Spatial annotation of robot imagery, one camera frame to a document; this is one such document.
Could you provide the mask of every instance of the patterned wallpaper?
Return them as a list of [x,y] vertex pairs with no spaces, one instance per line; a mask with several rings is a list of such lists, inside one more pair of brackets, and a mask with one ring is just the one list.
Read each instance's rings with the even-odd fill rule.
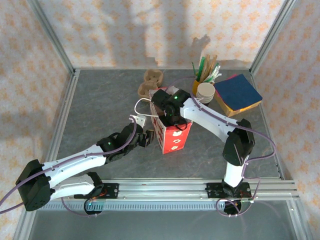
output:
[[320,237],[320,2],[299,0],[255,76],[278,151]]
[[251,66],[284,0],[39,0],[76,68]]
[[[0,4],[0,199],[26,163],[44,160],[68,72],[26,0]],[[1,210],[21,202],[18,192]],[[0,216],[0,239],[14,236],[22,207]]]

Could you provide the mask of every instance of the red and white box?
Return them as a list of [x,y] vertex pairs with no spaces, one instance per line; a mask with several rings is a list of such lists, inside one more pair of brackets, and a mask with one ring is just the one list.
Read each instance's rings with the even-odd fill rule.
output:
[[[153,97],[156,90],[149,90],[150,99]],[[179,89],[172,86],[166,92],[173,95]],[[164,116],[165,112],[161,111],[152,102],[150,102],[151,115]],[[179,124],[178,126],[165,126],[159,117],[151,117],[153,127],[155,129],[156,138],[160,144],[162,154],[171,153],[183,149],[187,141],[187,137],[192,125],[192,121],[187,120],[186,124]]]

